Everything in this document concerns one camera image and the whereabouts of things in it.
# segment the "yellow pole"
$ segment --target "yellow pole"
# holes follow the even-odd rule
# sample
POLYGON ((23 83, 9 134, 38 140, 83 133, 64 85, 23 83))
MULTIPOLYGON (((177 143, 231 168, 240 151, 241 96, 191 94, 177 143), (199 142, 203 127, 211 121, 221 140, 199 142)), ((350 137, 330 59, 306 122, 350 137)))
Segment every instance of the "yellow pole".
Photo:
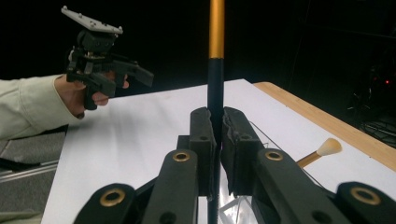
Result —
POLYGON ((224 0, 210 1, 209 58, 224 58, 224 0))

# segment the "white table surface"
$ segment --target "white table surface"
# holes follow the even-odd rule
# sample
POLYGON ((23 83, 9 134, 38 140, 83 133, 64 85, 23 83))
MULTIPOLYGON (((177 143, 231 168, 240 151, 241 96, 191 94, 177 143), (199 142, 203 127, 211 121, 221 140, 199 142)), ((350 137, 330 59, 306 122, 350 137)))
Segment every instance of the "white table surface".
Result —
MULTIPOLYGON (((189 134, 190 112, 206 106, 206 92, 204 85, 114 98, 107 106, 87 111, 85 119, 68 130, 42 223, 73 223, 101 187, 124 183, 137 189, 156 177, 165 155, 176 149, 177 137, 189 134)), ((224 106, 244 112, 296 161, 329 137, 339 140, 342 152, 322 157, 305 170, 333 192, 340 183, 358 181, 396 199, 394 171, 244 79, 225 82, 224 106)), ((225 175, 221 185, 226 186, 225 175)), ((220 197, 220 205, 227 200, 220 197)), ((200 198, 199 223, 206 223, 205 208, 205 198, 200 198)))

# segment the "wooden brush handle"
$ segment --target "wooden brush handle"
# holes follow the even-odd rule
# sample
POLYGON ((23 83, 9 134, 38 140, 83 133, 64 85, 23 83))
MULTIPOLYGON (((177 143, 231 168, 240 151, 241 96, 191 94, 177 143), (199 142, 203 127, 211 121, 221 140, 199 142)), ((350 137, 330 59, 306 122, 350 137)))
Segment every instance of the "wooden brush handle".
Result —
POLYGON ((309 163, 319 159, 320 157, 321 156, 319 156, 319 154, 316 151, 314 151, 313 153, 311 153, 311 154, 307 155, 306 157, 304 157, 304 158, 300 159, 299 161, 297 161, 297 164, 301 168, 303 168, 306 165, 308 165, 309 163))

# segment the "wooden table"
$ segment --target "wooden table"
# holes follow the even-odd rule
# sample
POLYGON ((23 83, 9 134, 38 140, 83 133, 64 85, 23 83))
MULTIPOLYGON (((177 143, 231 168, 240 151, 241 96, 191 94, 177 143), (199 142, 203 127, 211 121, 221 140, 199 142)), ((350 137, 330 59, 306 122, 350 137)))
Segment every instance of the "wooden table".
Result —
POLYGON ((367 133, 344 123, 340 119, 333 117, 270 82, 255 83, 254 86, 316 123, 329 133, 334 134, 371 158, 396 171, 396 148, 376 140, 367 133))

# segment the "human hand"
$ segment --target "human hand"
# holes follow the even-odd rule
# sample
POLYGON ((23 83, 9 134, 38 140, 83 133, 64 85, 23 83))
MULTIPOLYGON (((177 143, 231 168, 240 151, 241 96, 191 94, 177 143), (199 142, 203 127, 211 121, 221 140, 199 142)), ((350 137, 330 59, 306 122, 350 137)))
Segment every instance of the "human hand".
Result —
MULTIPOLYGON (((110 80, 114 80, 116 74, 110 71, 109 73, 106 73, 105 76, 110 80)), ((127 77, 128 76, 125 75, 123 85, 124 89, 129 87, 129 82, 126 80, 127 77)), ((79 81, 68 82, 66 80, 66 75, 56 78, 54 86, 70 113, 72 113, 76 118, 82 119, 85 111, 84 95, 86 86, 79 81)), ((92 99, 96 105, 107 105, 108 103, 108 96, 99 91, 92 95, 92 99)))

